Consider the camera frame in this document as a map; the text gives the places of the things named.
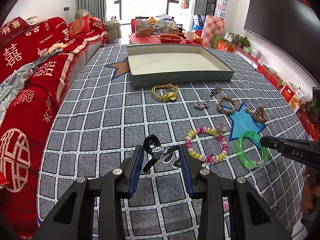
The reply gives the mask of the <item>person right hand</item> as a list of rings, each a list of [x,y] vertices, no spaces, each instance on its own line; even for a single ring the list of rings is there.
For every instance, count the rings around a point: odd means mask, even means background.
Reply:
[[[310,210],[313,208],[312,200],[314,197],[319,197],[319,185],[311,187],[309,185],[309,180],[311,179],[311,172],[316,171],[313,168],[306,167],[303,176],[304,179],[304,186],[302,192],[302,199],[300,203],[300,211],[302,214],[307,215]]]

